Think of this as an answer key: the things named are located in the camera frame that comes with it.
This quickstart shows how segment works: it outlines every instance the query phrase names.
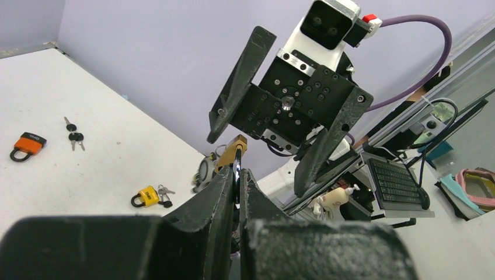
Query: teal object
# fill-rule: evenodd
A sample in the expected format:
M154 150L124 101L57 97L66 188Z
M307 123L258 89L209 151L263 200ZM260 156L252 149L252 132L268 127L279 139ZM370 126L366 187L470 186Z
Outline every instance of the teal object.
M480 215L484 214L484 212L481 209L479 209L478 205L476 205L468 198L468 195L464 192L461 185L459 185L459 183L457 183L452 178L452 174L440 178L440 182L442 182L442 184L446 186L451 193L453 193L457 198L462 200L462 202L464 202L467 206L471 207L474 211L476 211Z
M418 149L418 152L422 152L426 147ZM439 157L443 156L444 154L454 150L452 146L447 143L446 141L440 143L438 147L433 149L431 152L428 153L426 156L426 160L430 163L434 159L438 159Z

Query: orange padlock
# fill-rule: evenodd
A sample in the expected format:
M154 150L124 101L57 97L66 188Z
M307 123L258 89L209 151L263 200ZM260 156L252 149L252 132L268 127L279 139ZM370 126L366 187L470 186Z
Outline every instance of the orange padlock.
M11 152L11 159L15 162L23 162L29 157L39 153L39 151L45 147L45 144L45 138L36 134L24 132L24 134L20 136L20 139L14 145L14 150ZM20 159L15 157L15 154L19 151L26 153L26 156Z

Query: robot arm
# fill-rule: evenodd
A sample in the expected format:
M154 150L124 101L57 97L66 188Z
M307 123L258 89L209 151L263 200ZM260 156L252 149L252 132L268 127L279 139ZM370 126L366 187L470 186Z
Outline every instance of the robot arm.
M314 1L259 85L251 81L276 37L256 27L210 111L208 141L215 142L231 124L297 155L294 193L303 196L373 101L352 82L353 68L343 52L378 27L359 13L351 0Z

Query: camera lens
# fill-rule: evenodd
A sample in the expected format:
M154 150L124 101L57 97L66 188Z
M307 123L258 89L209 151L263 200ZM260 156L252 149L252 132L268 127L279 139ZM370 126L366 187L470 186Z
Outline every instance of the camera lens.
M317 16L313 17L313 25L315 27L319 27L320 25L322 25L322 19Z

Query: key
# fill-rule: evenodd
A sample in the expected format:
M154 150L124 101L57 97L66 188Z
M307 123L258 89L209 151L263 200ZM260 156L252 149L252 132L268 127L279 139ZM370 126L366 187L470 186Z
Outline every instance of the key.
M71 122L69 121L69 119L67 117L64 117L64 119L65 119L65 123L67 124L67 126L65 128L68 131L70 131L70 132L77 131L77 126L75 124L71 124Z
M76 133L76 135L77 143L79 144L79 146L81 146L81 149L85 151L86 149L84 148L84 144L82 143L82 141L84 140L84 135L82 135L82 133Z
M159 194L175 194L174 191L169 190L164 185L158 185L158 193Z
M69 140L71 141L72 151L76 149L76 140L78 139L77 133L69 134Z

